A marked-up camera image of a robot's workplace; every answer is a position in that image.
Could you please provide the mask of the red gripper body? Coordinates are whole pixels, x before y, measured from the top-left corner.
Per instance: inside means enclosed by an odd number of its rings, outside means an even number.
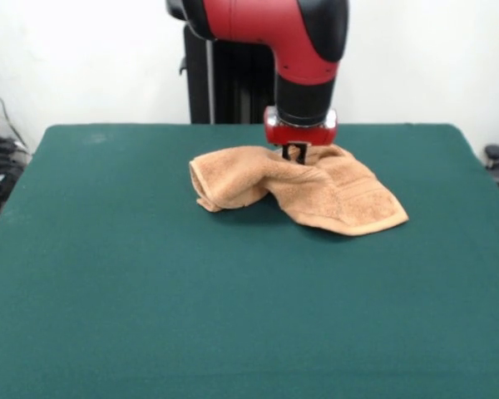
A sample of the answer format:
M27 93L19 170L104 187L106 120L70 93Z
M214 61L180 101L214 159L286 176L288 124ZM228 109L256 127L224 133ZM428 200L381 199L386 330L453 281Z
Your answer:
M324 121L316 126L294 126L279 118L275 106L267 106L264 110L264 131L271 145L330 145L338 131L338 116L336 110L331 109Z

